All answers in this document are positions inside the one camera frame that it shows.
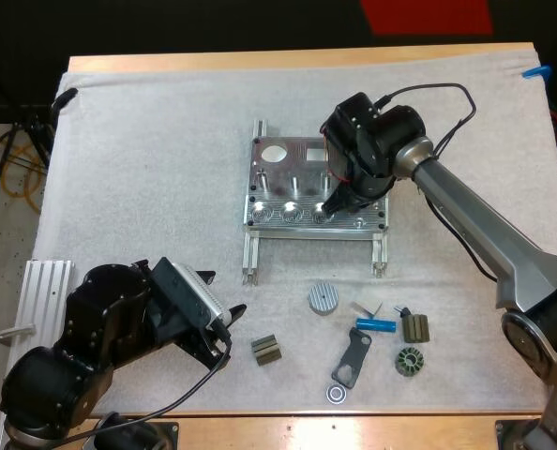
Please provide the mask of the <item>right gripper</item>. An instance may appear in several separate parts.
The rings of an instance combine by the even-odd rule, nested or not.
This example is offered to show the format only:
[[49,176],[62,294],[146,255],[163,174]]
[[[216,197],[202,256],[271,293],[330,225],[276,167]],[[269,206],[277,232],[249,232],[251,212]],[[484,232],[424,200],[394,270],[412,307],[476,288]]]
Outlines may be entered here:
[[338,104],[321,126],[321,133],[345,163],[339,185],[322,205],[327,216],[354,203],[372,203],[393,187],[388,160],[378,148],[371,127],[379,113],[369,97],[358,92]]

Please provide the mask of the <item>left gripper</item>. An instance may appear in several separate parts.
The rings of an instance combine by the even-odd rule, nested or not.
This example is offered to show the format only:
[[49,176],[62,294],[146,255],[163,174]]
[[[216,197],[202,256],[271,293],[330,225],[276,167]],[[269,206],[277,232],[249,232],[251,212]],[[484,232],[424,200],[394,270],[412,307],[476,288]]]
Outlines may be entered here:
[[149,288],[143,321],[155,349],[174,344],[207,368],[226,353],[218,348],[229,328],[246,312],[240,304],[226,307],[210,290],[215,271],[195,270],[184,263],[160,260],[151,268],[143,261]]

